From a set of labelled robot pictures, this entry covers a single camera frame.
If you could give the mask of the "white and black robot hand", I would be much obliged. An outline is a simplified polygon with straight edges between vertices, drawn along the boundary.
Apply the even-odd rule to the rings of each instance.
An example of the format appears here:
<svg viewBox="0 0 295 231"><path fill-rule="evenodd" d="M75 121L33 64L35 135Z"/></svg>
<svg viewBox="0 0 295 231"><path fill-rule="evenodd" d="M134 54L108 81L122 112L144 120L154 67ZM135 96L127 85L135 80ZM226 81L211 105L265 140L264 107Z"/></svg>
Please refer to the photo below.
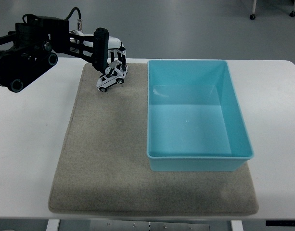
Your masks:
<svg viewBox="0 0 295 231"><path fill-rule="evenodd" d="M112 75L114 69L107 62L108 52L111 52L111 62L115 60L114 54L117 54L117 59L126 66L126 48L122 41L118 38L109 36L109 32L105 28L97 28L93 33L93 53L92 66L102 74Z"/></svg>

